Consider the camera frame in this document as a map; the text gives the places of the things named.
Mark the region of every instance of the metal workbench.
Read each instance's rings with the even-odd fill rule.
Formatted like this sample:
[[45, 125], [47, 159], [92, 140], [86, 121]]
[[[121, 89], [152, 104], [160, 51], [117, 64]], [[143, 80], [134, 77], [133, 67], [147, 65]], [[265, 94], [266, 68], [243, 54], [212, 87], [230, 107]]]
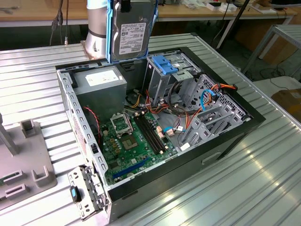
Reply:
[[[152, 37], [150, 51], [190, 47], [266, 121], [230, 155], [112, 225], [300, 225], [301, 125], [267, 99], [228, 61], [191, 34]], [[1, 225], [93, 225], [81, 222], [67, 172], [83, 164], [64, 113], [54, 65], [87, 60], [80, 44], [0, 52], [0, 112], [6, 128], [40, 122], [57, 186], [0, 211]]]

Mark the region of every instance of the red wire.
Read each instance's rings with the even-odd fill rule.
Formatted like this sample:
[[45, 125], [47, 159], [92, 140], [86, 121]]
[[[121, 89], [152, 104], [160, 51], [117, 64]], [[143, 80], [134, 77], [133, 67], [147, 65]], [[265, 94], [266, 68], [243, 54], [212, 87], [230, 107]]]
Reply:
[[90, 111], [95, 118], [95, 121], [97, 123], [97, 130], [98, 130], [98, 144], [100, 145], [100, 128], [99, 128], [99, 121], [97, 119], [97, 116], [90, 108], [88, 108], [88, 107], [84, 107], [84, 108], [87, 109], [88, 111]]

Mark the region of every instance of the white label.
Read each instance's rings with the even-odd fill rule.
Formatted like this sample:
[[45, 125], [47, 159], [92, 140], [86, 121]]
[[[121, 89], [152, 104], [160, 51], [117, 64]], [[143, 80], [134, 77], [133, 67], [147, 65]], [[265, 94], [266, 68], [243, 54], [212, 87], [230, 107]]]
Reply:
[[296, 98], [296, 99], [301, 98], [300, 93], [297, 93], [297, 92], [291, 92], [291, 95], [292, 95], [294, 98]]
[[119, 78], [113, 70], [110, 70], [106, 72], [88, 74], [86, 76], [86, 80], [88, 81], [90, 86], [96, 86], [107, 82], [119, 80]]
[[119, 54], [140, 52], [146, 23], [123, 24], [121, 26]]
[[181, 147], [181, 150], [182, 151], [185, 151], [187, 148], [189, 148], [190, 147], [190, 144], [188, 144], [188, 143], [185, 143], [182, 147]]

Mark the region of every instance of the side panel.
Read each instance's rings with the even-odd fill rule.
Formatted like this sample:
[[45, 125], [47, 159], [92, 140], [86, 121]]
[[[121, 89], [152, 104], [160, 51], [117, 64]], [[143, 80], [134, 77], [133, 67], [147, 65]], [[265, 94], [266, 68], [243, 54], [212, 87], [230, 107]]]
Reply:
[[200, 155], [199, 157], [133, 191], [131, 194], [113, 202], [110, 217], [111, 222], [215, 162], [223, 152], [227, 151], [238, 137], [239, 136], [232, 138], [231, 140], [213, 148], [211, 151]]

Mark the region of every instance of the blue latch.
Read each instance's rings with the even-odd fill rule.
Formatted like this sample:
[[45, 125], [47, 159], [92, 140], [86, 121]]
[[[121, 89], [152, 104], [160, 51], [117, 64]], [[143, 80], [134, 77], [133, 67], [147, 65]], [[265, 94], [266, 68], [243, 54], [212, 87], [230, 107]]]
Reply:
[[177, 68], [174, 68], [169, 60], [164, 56], [152, 56], [152, 60], [158, 68], [160, 68], [163, 74], [172, 74], [178, 72]]

